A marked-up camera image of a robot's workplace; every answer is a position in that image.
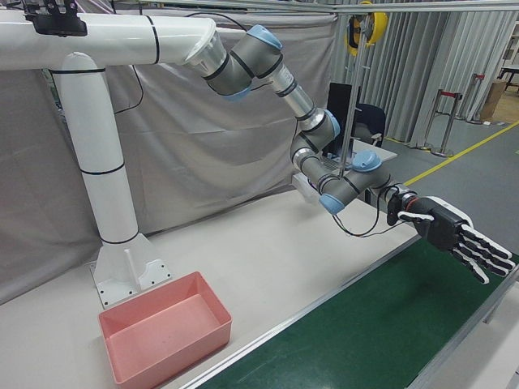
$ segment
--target yellow cable reel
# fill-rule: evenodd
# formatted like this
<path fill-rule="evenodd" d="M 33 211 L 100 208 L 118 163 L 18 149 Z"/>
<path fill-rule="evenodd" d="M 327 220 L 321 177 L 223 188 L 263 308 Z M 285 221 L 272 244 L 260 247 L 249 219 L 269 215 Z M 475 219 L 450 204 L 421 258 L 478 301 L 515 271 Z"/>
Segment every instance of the yellow cable reel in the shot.
<path fill-rule="evenodd" d="M 364 0 L 361 4 L 372 4 L 372 2 Z M 354 15 L 349 21 L 348 33 L 345 36 L 345 43 L 348 51 L 354 57 L 357 56 L 358 43 L 360 41 L 361 28 L 360 23 L 366 20 L 366 46 L 373 45 L 384 34 L 388 26 L 388 16 L 384 12 L 371 12 L 368 15 Z"/>

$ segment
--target white pipe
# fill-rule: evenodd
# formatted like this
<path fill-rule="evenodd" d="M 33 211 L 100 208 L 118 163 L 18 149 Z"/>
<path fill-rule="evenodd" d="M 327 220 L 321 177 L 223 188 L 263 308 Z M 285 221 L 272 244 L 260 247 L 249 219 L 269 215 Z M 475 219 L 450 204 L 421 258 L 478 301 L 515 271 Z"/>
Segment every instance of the white pipe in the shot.
<path fill-rule="evenodd" d="M 66 69 L 99 69 L 88 55 L 71 53 L 62 62 Z M 79 168 L 104 172 L 122 165 L 122 151 L 105 72 L 54 74 L 69 126 Z"/>
<path fill-rule="evenodd" d="M 67 55 L 81 52 L 100 67 L 158 62 L 183 65 L 212 38 L 215 22 L 204 18 L 78 14 L 87 36 L 36 33 L 22 11 L 0 12 L 0 71 L 62 67 Z"/>
<path fill-rule="evenodd" d="M 133 238 L 139 227 L 126 169 L 100 176 L 83 174 L 83 180 L 101 238 L 107 242 Z"/>
<path fill-rule="evenodd" d="M 84 53 L 65 57 L 67 69 L 99 69 Z M 54 74 L 79 168 L 101 238 L 123 242 L 135 236 L 137 219 L 105 72 Z"/>

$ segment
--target yellow floor line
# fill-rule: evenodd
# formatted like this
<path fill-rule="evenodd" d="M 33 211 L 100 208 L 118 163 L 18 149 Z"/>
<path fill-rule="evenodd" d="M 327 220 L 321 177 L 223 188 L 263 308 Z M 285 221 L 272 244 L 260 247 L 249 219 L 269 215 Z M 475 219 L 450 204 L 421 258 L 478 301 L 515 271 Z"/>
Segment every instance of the yellow floor line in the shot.
<path fill-rule="evenodd" d="M 435 171 L 437 170 L 440 170 L 441 168 L 443 168 L 444 166 L 447 166 L 448 164 L 450 164 L 451 162 L 454 162 L 455 160 L 457 160 L 458 158 L 464 156 L 465 154 L 469 153 L 469 152 L 472 152 L 473 150 L 475 150 L 476 148 L 478 148 L 479 146 L 482 146 L 483 144 L 487 143 L 487 142 L 490 142 L 491 140 L 493 140 L 494 138 L 497 138 L 498 136 L 500 136 L 501 134 L 504 134 L 506 131 L 508 130 L 511 130 L 513 127 L 519 125 L 519 121 L 511 124 L 510 126 L 504 128 L 503 130 L 501 131 L 498 131 L 496 132 L 495 134 L 493 135 L 490 135 L 488 138 L 485 138 L 484 140 L 482 140 L 481 142 L 477 142 L 476 144 L 466 148 L 465 150 L 463 150 L 462 152 L 458 152 L 457 154 L 455 154 L 454 156 L 451 156 L 450 158 L 448 158 L 447 160 L 444 160 L 442 163 L 436 165 L 436 166 L 433 166 L 432 168 L 426 170 L 425 172 L 423 173 L 420 173 L 418 176 L 416 177 L 413 177 L 411 178 L 409 181 L 406 181 L 404 182 L 404 185 L 406 186 L 409 186 L 411 184 L 414 184 L 416 181 L 419 181 L 421 180 L 422 178 L 424 177 L 427 177 L 429 174 L 432 174 L 434 173 Z"/>

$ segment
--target white bracket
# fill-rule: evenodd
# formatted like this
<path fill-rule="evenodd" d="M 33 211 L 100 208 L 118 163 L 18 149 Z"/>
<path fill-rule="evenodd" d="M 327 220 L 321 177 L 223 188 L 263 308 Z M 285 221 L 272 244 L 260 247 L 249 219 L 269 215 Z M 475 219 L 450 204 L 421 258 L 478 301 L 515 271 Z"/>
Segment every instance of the white bracket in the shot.
<path fill-rule="evenodd" d="M 142 233 L 127 243 L 103 243 L 91 272 L 104 308 L 172 276 L 155 246 Z"/>

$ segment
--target green conveyor belt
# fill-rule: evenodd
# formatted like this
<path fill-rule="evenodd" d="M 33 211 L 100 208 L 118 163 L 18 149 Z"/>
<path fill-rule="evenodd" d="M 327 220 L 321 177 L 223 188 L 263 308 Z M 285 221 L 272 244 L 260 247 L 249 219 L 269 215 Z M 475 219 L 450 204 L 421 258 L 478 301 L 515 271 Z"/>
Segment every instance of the green conveyor belt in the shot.
<path fill-rule="evenodd" d="M 490 278 L 418 241 L 201 387 L 405 388 L 502 281 Z"/>

